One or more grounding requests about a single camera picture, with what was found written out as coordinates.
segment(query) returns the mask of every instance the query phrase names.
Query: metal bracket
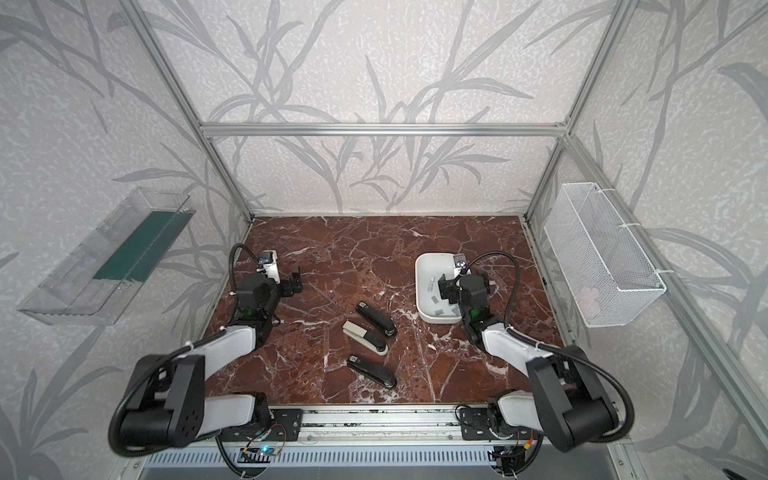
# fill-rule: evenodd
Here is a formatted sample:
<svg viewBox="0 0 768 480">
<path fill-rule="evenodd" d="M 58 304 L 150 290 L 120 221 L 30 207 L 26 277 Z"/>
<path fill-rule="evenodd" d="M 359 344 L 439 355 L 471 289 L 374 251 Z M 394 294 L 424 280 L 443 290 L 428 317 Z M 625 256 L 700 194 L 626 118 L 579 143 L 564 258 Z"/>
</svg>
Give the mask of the metal bracket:
<svg viewBox="0 0 768 480">
<path fill-rule="evenodd" d="M 260 442 L 295 442 L 299 439 L 301 430 L 302 409 L 271 409 L 275 415 L 274 423 L 285 428 L 273 427 L 270 433 Z M 222 442 L 247 442 L 247 436 L 253 434 L 253 429 L 247 426 L 229 427 L 221 431 Z"/>
<path fill-rule="evenodd" d="M 607 445 L 619 480 L 647 480 L 640 457 L 632 442 L 615 442 Z"/>
</svg>

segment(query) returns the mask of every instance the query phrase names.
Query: red marble surface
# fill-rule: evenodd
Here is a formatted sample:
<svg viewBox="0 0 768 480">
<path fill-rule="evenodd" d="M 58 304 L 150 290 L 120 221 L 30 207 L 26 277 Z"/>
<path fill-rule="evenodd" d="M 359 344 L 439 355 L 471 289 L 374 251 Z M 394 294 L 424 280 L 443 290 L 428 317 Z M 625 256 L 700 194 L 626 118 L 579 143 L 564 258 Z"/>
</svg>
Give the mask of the red marble surface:
<svg viewBox="0 0 768 480">
<path fill-rule="evenodd" d="M 414 262 L 428 252 L 462 252 L 468 260 L 489 250 L 513 253 L 522 267 L 511 321 L 521 331 L 561 345 L 541 278 L 517 217 L 308 217 L 258 218 L 246 244 L 276 250 L 283 276 L 300 266 L 304 291 L 281 300 L 265 346 L 208 380 L 210 395 L 265 392 L 270 403 L 484 402 L 506 389 L 528 389 L 528 379 L 505 362 L 470 345 L 458 324 L 432 325 L 415 306 Z M 253 269 L 243 256 L 236 271 Z M 504 257 L 473 267 L 492 283 L 494 313 L 501 315 L 515 277 Z M 389 313 L 397 325 L 389 353 L 377 356 L 342 332 L 359 301 Z M 223 295 L 213 331 L 229 318 Z M 398 381 L 386 390 L 346 367 L 355 353 L 391 369 Z"/>
</svg>

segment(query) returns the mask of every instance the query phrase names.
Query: black cable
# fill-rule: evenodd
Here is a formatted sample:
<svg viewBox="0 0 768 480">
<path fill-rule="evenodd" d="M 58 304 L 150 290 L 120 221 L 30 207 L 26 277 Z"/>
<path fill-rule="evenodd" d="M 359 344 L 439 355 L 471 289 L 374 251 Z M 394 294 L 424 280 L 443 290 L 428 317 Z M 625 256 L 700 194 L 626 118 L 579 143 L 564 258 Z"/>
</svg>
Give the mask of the black cable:
<svg viewBox="0 0 768 480">
<path fill-rule="evenodd" d="M 603 377 L 608 383 L 611 384 L 612 387 L 614 387 L 614 389 L 616 389 L 616 392 L 621 397 L 621 401 L 624 403 L 624 410 L 626 413 L 624 424 L 615 432 L 608 433 L 607 435 L 602 435 L 597 437 L 594 440 L 591 440 L 593 443 L 616 442 L 617 440 L 625 437 L 626 434 L 628 434 L 629 431 L 632 430 L 632 426 L 634 425 L 634 404 L 632 403 L 632 399 L 630 398 L 627 390 L 624 388 L 623 385 L 619 383 L 618 380 L 616 380 L 616 378 L 613 375 L 606 372 L 602 367 L 594 364 L 590 360 L 582 359 L 581 357 L 578 357 L 569 352 L 566 352 L 565 350 L 563 350 L 558 346 L 549 345 L 548 343 L 537 342 L 536 340 L 533 340 L 531 337 L 518 332 L 514 328 L 511 328 L 511 327 L 507 328 L 507 333 L 509 333 L 516 339 L 524 343 L 527 343 L 528 345 L 544 350 L 545 352 L 554 353 L 555 355 L 561 356 L 569 361 L 580 363 L 581 365 L 594 370 L 595 373 Z"/>
<path fill-rule="evenodd" d="M 206 433 L 205 435 L 203 435 L 201 437 L 195 437 L 195 440 L 193 440 L 191 443 L 202 442 L 203 440 L 213 439 L 213 438 L 217 437 L 220 433 L 221 433 L 221 429 L 213 430 L 212 432 Z"/>
<path fill-rule="evenodd" d="M 538 456 L 539 451 L 541 451 L 541 446 L 543 444 L 544 444 L 544 436 L 539 435 L 538 438 L 536 439 L 536 443 L 533 445 L 533 449 L 531 450 L 531 455 L 527 459 L 525 459 L 525 463 L 522 465 L 522 467 L 520 467 L 520 469 L 513 471 L 512 476 L 516 477 L 519 473 L 523 472 L 525 469 L 531 466 L 533 461 Z M 488 454 L 491 457 L 495 457 L 495 458 L 514 458 L 520 455 L 525 455 L 527 451 L 528 450 L 521 450 L 520 452 L 516 452 L 511 455 L 503 455 L 501 453 L 496 453 L 496 452 L 488 452 Z"/>
<path fill-rule="evenodd" d="M 235 243 L 232 246 L 232 249 L 230 250 L 230 262 L 229 262 L 229 267 L 230 267 L 230 283 L 232 284 L 232 291 L 233 292 L 237 291 L 237 288 L 236 288 L 236 285 L 235 285 L 235 271 L 234 271 L 234 269 L 235 269 L 235 256 L 237 255 L 237 250 L 238 249 L 243 249 L 243 251 L 245 253 L 247 253 L 250 256 L 250 258 L 253 260 L 253 262 L 256 264 L 256 268 L 259 267 L 259 260 L 256 258 L 256 255 L 253 255 L 253 252 L 250 251 L 250 248 L 246 247 L 242 243 Z"/>
<path fill-rule="evenodd" d="M 625 437 L 629 433 L 629 431 L 632 429 L 632 426 L 634 425 L 634 404 L 632 403 L 632 399 L 630 398 L 627 390 L 624 388 L 623 385 L 619 383 L 618 380 L 616 380 L 615 377 L 613 377 L 610 373 L 605 371 L 602 367 L 594 364 L 590 360 L 582 359 L 581 357 L 572 355 L 564 351 L 558 346 L 537 342 L 536 340 L 532 339 L 530 336 L 527 336 L 523 333 L 518 332 L 517 330 L 515 330 L 514 327 L 509 325 L 509 317 L 512 310 L 514 309 L 515 297 L 517 296 L 518 287 L 520 285 L 520 265 L 514 256 L 510 255 L 509 253 L 502 252 L 500 250 L 493 250 L 490 252 L 482 253 L 478 255 L 467 266 L 462 268 L 459 275 L 466 274 L 467 271 L 469 271 L 469 268 L 475 263 L 477 263 L 478 260 L 486 257 L 494 257 L 494 256 L 507 257 L 515 265 L 515 285 L 512 287 L 512 292 L 509 294 L 509 300 L 507 301 L 507 306 L 504 311 L 504 328 L 507 331 L 507 333 L 509 333 L 516 339 L 521 340 L 522 342 L 527 343 L 528 345 L 535 346 L 538 349 L 542 349 L 545 352 L 550 352 L 562 358 L 568 359 L 572 362 L 580 363 L 581 365 L 594 370 L 595 373 L 597 373 L 599 376 L 603 377 L 608 383 L 610 383 L 611 386 L 614 387 L 614 389 L 616 389 L 616 392 L 621 397 L 621 401 L 624 403 L 626 418 L 624 419 L 624 424 L 618 430 L 616 430 L 615 432 L 597 437 L 595 440 L 592 440 L 592 442 L 593 443 L 610 443 Z"/>
<path fill-rule="evenodd" d="M 259 475 L 264 473 L 264 470 L 266 470 L 266 468 L 260 468 L 260 472 L 259 473 L 255 474 L 255 475 L 246 475 L 245 470 L 241 469 L 240 467 L 238 467 L 237 465 L 232 463 L 232 459 L 227 454 L 227 450 L 224 449 L 224 444 L 221 442 L 221 435 L 217 435 L 216 436 L 216 446 L 219 448 L 219 453 L 221 454 L 221 459 L 224 460 L 224 463 L 227 464 L 228 469 L 232 473 L 234 473 L 235 475 L 240 477 L 241 480 L 251 480 L 252 478 L 258 477 Z"/>
<path fill-rule="evenodd" d="M 540 435 L 540 436 L 538 437 L 538 440 L 536 440 L 536 445 L 534 445 L 534 446 L 533 446 L 533 450 L 531 450 L 531 456 L 529 456 L 529 457 L 528 457 L 528 458 L 525 460 L 525 463 L 523 464 L 523 466 L 522 466 L 522 467 L 520 467 L 520 469 L 519 469 L 519 470 L 515 470 L 515 475 L 517 475 L 518 473 L 521 473 L 521 472 L 523 472 L 523 471 L 524 471 L 526 468 L 528 468 L 528 467 L 530 467 L 530 466 L 531 466 L 531 464 L 533 463 L 533 461 L 534 461 L 534 460 L 536 459 L 536 457 L 538 456 L 538 453 L 539 453 L 539 451 L 541 450 L 541 445 L 543 445 L 543 444 L 544 444 L 544 436 L 543 436 L 543 435 Z"/>
<path fill-rule="evenodd" d="M 458 417 L 458 409 L 470 409 L 471 406 L 465 404 L 465 403 L 459 403 L 456 408 L 453 409 L 453 416 L 456 417 L 456 422 L 459 423 L 459 425 L 469 425 L 467 422 L 462 422 L 462 420 Z"/>
<path fill-rule="evenodd" d="M 238 306 L 240 306 L 240 299 L 235 297 L 235 305 L 232 307 L 232 313 L 230 314 L 230 319 L 227 321 L 227 325 L 231 324 L 233 320 L 235 320 Z"/>
<path fill-rule="evenodd" d="M 205 345 L 208 342 L 212 342 L 213 340 L 223 336 L 226 332 L 226 330 L 219 330 L 212 336 L 193 343 L 192 346 L 185 345 L 167 354 L 166 356 L 162 356 L 161 358 L 157 359 L 152 367 L 145 370 L 144 373 L 142 373 L 139 378 L 136 379 L 133 385 L 131 385 L 131 387 L 125 391 L 125 395 L 118 403 L 117 408 L 115 408 L 114 413 L 112 414 L 112 419 L 109 422 L 107 440 L 109 442 L 110 448 L 112 449 L 112 452 L 122 457 L 132 458 L 151 455 L 166 449 L 166 447 L 144 447 L 142 449 L 132 450 L 123 444 L 120 439 L 120 428 L 122 427 L 125 416 L 127 415 L 128 403 L 131 401 L 134 395 L 136 395 L 144 382 L 148 381 L 155 373 L 157 373 L 158 370 L 164 368 L 168 363 L 173 361 L 182 353 L 189 352 L 193 348 L 197 348 L 199 346 Z"/>
</svg>

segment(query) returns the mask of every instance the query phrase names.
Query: leaf pattern wallpaper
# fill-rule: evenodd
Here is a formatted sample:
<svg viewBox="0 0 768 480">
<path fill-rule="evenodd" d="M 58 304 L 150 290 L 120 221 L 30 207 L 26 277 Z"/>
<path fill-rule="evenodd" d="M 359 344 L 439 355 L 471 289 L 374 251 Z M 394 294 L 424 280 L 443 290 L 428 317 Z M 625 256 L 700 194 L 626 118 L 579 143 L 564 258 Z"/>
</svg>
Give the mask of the leaf pattern wallpaper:
<svg viewBox="0 0 768 480">
<path fill-rule="evenodd" d="M 768 3 L 703 0 L 639 8 L 576 134 L 768 392 Z M 591 356 L 615 365 L 638 419 L 650 478 L 768 478 L 768 458 L 677 319 L 658 300 L 625 327 L 586 330 L 542 230 L 567 157 L 537 207 L 560 308 Z"/>
<path fill-rule="evenodd" d="M 199 337 L 247 225 L 111 2 L 0 5 L 0 477 L 108 478 L 135 361 Z M 197 212 L 109 327 L 16 310 L 136 187 Z"/>
<path fill-rule="evenodd" d="M 204 121 L 323 123 L 563 121 L 614 8 L 552 0 L 141 4 Z M 554 139 L 215 143 L 257 213 L 515 214 Z"/>
</svg>

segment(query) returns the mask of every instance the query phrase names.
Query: green strip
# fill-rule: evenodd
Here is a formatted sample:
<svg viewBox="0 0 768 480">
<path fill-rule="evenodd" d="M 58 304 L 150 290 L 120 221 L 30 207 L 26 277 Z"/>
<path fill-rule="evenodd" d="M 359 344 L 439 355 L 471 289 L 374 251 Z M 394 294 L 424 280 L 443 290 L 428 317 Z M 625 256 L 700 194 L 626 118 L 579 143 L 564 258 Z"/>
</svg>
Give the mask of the green strip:
<svg viewBox="0 0 768 480">
<path fill-rule="evenodd" d="M 151 212 L 94 275 L 146 282 L 194 212 Z"/>
</svg>

